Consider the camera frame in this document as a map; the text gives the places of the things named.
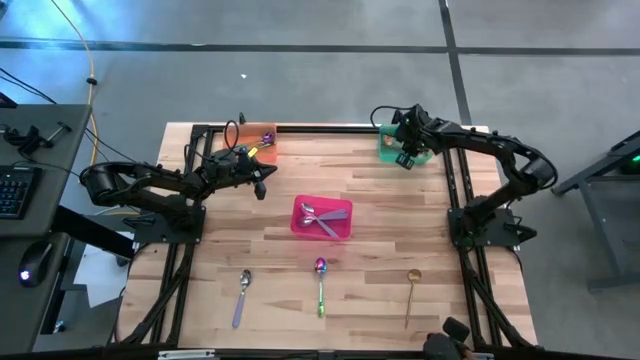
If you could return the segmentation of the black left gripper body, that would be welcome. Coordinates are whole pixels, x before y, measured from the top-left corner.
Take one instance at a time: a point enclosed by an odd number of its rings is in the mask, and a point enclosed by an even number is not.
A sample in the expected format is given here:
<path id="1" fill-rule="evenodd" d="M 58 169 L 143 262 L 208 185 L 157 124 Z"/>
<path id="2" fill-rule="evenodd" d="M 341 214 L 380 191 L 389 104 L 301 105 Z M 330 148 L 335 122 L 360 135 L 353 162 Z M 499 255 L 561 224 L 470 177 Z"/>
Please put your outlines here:
<path id="1" fill-rule="evenodd" d="M 210 195 L 217 190 L 237 188 L 242 184 L 252 184 L 254 194 L 258 200 L 264 200 L 267 188 L 264 180 L 259 180 L 261 173 L 258 166 L 262 165 L 256 159 L 249 157 L 248 152 L 239 150 L 220 150 L 205 158 L 199 168 L 203 180 L 203 195 Z"/>

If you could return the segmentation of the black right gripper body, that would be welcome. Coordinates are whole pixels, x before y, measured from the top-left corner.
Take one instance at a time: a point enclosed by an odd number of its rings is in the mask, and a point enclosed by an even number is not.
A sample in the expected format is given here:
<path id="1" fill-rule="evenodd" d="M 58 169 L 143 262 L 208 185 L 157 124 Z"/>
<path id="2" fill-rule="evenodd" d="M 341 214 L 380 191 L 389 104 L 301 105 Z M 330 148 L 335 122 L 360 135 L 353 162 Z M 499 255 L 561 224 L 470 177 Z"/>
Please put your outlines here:
<path id="1" fill-rule="evenodd" d="M 401 144 L 401 152 L 395 162 L 406 170 L 415 165 L 415 158 L 425 156 L 429 149 L 423 142 L 420 129 L 424 126 L 424 117 L 428 113 L 421 105 L 410 108 L 396 108 L 391 123 L 396 125 L 394 139 Z"/>

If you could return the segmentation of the rainbow iridescent spoon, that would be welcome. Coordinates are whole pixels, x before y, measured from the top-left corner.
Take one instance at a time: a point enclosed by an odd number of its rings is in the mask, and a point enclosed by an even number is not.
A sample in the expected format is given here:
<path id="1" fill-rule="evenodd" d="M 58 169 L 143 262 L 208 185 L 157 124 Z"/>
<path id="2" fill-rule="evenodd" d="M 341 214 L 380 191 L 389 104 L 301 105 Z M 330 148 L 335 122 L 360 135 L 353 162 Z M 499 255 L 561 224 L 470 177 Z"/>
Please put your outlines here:
<path id="1" fill-rule="evenodd" d="M 264 133 L 258 137 L 257 140 L 250 141 L 247 144 L 242 144 L 242 147 L 249 150 L 270 147 L 275 144 L 275 135 L 272 132 Z"/>
<path id="2" fill-rule="evenodd" d="M 324 275 L 327 271 L 327 263 L 324 258 L 317 258 L 314 264 L 314 269 L 318 275 L 318 308 L 317 314 L 319 318 L 324 318 L 326 314 L 325 299 L 324 299 Z"/>

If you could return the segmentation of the teal plastic bin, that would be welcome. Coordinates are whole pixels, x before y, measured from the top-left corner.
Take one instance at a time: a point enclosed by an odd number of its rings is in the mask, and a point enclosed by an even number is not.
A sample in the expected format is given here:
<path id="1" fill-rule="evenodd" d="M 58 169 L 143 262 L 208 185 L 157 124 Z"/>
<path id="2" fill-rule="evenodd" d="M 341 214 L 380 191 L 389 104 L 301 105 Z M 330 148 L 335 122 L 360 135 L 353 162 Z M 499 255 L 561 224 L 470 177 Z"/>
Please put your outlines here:
<path id="1" fill-rule="evenodd" d="M 394 163 L 400 153 L 402 153 L 402 143 L 395 138 L 397 125 L 381 125 L 378 135 L 378 151 L 379 159 L 385 163 Z M 386 146 L 383 142 L 383 136 L 388 135 L 393 138 L 393 144 Z M 419 153 L 412 160 L 416 165 L 426 164 L 432 157 L 431 151 Z"/>

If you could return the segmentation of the orange plastic bin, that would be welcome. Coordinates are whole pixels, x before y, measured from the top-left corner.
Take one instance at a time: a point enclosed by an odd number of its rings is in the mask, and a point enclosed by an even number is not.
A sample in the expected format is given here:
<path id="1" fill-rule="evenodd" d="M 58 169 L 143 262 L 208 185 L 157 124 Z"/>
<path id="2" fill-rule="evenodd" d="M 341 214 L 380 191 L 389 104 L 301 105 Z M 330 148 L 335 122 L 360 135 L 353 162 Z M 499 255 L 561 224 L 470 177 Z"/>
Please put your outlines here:
<path id="1" fill-rule="evenodd" d="M 257 140 L 264 133 L 272 132 L 275 135 L 275 144 L 262 148 L 252 157 L 264 164 L 275 164 L 278 158 L 277 127 L 275 123 L 246 123 L 245 125 L 230 125 L 223 136 L 226 147 L 233 145 L 235 148 L 244 148 L 242 144 Z"/>

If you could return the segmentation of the pink plastic bin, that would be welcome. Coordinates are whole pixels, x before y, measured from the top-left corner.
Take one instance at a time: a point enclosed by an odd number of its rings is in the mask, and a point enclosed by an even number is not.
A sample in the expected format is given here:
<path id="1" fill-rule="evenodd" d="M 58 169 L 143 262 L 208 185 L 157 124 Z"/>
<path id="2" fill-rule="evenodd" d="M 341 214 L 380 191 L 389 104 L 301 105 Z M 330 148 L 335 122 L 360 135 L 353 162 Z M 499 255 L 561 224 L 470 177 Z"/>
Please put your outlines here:
<path id="1" fill-rule="evenodd" d="M 329 236 L 317 223 L 304 227 L 299 224 L 303 218 L 301 204 L 311 205 L 316 214 L 320 215 L 335 210 L 344 209 L 349 213 L 349 217 L 343 220 L 325 220 L 325 224 L 333 229 L 338 237 Z M 353 204 L 349 200 L 330 198 L 312 195 L 297 195 L 292 205 L 292 215 L 290 221 L 291 232 L 301 238 L 323 240 L 323 241 L 345 241 L 351 237 L 353 221 Z"/>

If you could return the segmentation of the white paper sheet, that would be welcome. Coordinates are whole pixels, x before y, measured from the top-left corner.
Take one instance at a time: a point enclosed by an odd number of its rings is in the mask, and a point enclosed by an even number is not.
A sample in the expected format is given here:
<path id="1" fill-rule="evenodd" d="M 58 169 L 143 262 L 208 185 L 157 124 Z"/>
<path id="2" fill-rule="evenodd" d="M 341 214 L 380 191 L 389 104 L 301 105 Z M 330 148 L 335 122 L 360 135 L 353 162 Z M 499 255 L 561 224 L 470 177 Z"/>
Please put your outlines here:
<path id="1" fill-rule="evenodd" d="M 126 287 L 130 262 L 118 263 L 118 257 L 87 245 L 81 256 L 74 285 L 86 287 L 90 308 L 119 298 Z"/>

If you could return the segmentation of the dark grey desk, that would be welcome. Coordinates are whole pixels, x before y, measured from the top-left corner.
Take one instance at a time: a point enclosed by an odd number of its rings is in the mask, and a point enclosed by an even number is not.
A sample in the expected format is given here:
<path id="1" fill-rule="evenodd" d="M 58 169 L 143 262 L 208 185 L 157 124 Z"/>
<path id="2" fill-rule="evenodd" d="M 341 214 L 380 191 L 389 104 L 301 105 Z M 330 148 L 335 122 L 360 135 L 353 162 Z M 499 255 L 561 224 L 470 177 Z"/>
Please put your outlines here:
<path id="1" fill-rule="evenodd" d="M 121 259 L 134 255 L 131 239 L 60 204 L 84 136 L 89 105 L 19 105 L 0 108 L 0 125 L 53 138 L 53 146 L 33 154 L 42 172 L 21 219 L 0 217 L 0 357 L 29 355 L 42 334 L 54 329 L 65 293 L 61 289 L 73 244 L 83 241 Z M 49 250 L 35 287 L 20 283 L 22 258 L 32 245 Z"/>

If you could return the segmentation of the black backlit keyboard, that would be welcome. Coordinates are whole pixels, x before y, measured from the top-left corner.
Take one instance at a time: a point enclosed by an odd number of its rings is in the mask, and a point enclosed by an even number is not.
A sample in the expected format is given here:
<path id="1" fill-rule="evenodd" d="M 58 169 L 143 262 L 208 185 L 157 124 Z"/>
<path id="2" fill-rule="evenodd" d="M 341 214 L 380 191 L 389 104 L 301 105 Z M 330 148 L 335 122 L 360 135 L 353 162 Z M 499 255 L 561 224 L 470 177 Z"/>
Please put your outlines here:
<path id="1" fill-rule="evenodd" d="M 0 220 L 21 220 L 29 207 L 42 169 L 0 166 Z"/>

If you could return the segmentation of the black computer mouse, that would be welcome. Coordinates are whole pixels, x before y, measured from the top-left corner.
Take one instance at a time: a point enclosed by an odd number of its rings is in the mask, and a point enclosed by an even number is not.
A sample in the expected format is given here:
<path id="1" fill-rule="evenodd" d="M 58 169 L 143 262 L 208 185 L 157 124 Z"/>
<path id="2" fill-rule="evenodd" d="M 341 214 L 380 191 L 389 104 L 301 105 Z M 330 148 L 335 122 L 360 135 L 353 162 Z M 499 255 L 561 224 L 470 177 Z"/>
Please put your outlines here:
<path id="1" fill-rule="evenodd" d="M 53 244 L 38 241 L 24 252 L 18 268 L 19 283 L 25 288 L 39 286 L 46 277 Z"/>

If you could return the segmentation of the dark metal side table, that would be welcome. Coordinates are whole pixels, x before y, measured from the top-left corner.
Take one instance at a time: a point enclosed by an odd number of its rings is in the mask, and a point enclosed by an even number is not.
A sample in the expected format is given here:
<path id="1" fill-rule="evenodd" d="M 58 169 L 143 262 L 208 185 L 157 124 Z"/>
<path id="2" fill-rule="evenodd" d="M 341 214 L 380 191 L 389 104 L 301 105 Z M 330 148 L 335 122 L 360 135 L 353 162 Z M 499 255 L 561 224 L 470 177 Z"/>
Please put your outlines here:
<path id="1" fill-rule="evenodd" d="M 640 130 L 627 136 L 599 160 L 552 188 L 558 197 L 577 190 L 595 234 L 603 244 L 611 274 L 587 282 L 592 292 L 640 285 Z"/>

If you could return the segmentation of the black aluminium table frame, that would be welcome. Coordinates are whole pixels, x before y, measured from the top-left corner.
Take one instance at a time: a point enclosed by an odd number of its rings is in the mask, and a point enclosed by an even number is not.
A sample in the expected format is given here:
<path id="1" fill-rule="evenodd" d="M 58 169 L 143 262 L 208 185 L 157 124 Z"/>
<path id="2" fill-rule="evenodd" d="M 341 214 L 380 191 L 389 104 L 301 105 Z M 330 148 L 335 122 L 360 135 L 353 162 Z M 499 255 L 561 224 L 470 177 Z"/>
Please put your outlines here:
<path id="1" fill-rule="evenodd" d="M 382 162 L 376 135 L 362 125 L 281 125 L 278 135 L 278 170 L 264 200 L 248 186 L 207 200 L 186 293 L 169 302 L 160 339 L 175 334 L 182 347 L 417 350 L 447 317 L 468 320 L 447 210 L 499 187 L 492 157 L 436 157 L 408 171 Z M 351 237 L 294 235 L 297 195 L 351 201 Z M 327 263 L 324 318 L 319 257 Z M 244 269 L 252 282 L 234 329 Z M 411 269 L 422 277 L 405 329 Z"/>

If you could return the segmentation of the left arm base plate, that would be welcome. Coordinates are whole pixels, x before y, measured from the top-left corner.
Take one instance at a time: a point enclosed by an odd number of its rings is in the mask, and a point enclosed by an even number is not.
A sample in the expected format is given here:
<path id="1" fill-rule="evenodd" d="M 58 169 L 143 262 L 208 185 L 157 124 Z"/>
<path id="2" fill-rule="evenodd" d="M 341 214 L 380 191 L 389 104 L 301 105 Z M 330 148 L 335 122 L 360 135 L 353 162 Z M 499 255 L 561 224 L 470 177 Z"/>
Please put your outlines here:
<path id="1" fill-rule="evenodd" d="M 134 241 L 138 243 L 197 244 L 203 237 L 206 208 L 191 206 L 192 214 L 185 226 L 171 225 L 162 215 L 143 214 L 133 218 Z"/>

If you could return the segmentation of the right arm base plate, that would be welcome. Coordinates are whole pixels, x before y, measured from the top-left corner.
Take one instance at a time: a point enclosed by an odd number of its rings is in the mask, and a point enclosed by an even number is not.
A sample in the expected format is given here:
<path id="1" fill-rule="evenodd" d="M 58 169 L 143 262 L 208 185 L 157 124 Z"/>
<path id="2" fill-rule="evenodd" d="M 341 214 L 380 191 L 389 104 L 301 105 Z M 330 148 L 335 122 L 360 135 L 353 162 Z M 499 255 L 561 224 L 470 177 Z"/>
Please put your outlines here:
<path id="1" fill-rule="evenodd" d="M 447 220 L 456 248 L 514 247 L 537 236 L 493 196 L 478 196 L 463 208 L 449 209 Z"/>

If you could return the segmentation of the black clamp mount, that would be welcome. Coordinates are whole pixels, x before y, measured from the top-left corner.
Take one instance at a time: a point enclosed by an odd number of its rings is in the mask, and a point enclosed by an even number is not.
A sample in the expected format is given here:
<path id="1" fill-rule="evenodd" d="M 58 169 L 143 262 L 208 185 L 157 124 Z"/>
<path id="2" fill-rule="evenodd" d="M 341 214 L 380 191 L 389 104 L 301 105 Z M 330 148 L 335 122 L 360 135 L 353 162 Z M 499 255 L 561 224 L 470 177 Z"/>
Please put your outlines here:
<path id="1" fill-rule="evenodd" d="M 40 135 L 40 130 L 31 125 L 26 134 L 22 135 L 17 128 L 7 124 L 0 124 L 0 134 L 5 142 L 17 148 L 21 155 L 32 155 L 40 148 L 52 148 L 54 140 L 63 133 L 70 133 L 72 128 L 64 122 L 58 122 L 58 128 L 48 137 Z"/>

